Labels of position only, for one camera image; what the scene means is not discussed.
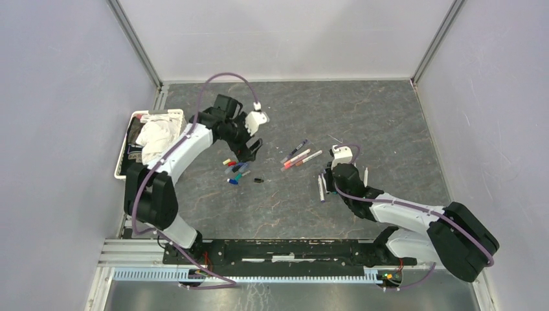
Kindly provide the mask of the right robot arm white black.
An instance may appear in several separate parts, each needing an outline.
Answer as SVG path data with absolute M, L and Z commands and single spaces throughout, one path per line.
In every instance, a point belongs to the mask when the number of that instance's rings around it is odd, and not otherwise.
M 322 180 L 356 217 L 395 226 L 374 246 L 374 257 L 382 264 L 412 258 L 440 264 L 456 278 L 473 282 L 495 263 L 498 240 L 462 203 L 431 206 L 399 199 L 365 185 L 348 163 L 328 163 Z

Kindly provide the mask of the clear blue pen cap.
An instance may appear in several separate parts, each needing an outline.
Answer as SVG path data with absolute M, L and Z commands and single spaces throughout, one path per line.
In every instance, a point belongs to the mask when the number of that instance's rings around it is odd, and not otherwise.
M 236 167 L 237 167 L 238 169 L 244 169 L 244 168 L 247 167 L 248 165 L 249 165 L 249 162 L 241 162 L 241 163 L 238 163 L 238 164 L 236 165 Z

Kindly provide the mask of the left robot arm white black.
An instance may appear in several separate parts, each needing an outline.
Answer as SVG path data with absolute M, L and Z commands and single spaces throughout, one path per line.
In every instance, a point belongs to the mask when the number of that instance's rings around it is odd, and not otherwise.
M 269 122 L 259 101 L 251 112 L 232 97 L 218 95 L 214 105 L 197 112 L 174 144 L 160 159 L 144 165 L 135 163 L 126 172 L 124 212 L 133 220 L 158 229 L 179 246 L 179 256 L 188 264 L 203 257 L 201 234 L 179 215 L 175 183 L 192 162 L 216 141 L 225 141 L 238 162 L 256 159 L 263 142 L 254 137 Z

